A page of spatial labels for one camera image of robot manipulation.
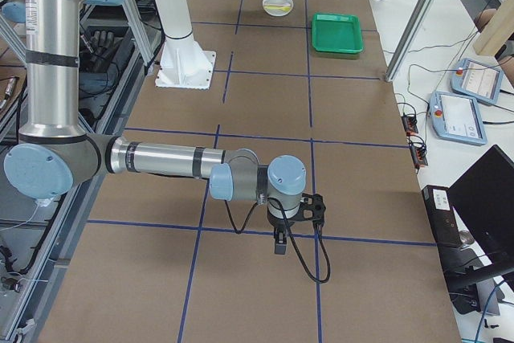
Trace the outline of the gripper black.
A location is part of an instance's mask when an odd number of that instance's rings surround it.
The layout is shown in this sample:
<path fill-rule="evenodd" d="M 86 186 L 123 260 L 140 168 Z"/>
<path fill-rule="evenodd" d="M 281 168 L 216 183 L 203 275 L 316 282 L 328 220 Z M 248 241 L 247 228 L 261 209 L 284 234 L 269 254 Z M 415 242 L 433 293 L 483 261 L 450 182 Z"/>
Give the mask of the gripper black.
<path fill-rule="evenodd" d="M 267 203 L 267 220 L 275 228 L 273 232 L 274 237 L 274 253 L 276 255 L 285 255 L 287 251 L 288 234 L 286 223 L 291 227 L 293 224 L 300 221 L 298 215 L 300 205 L 287 208 L 283 210 L 279 208 L 277 202 Z"/>

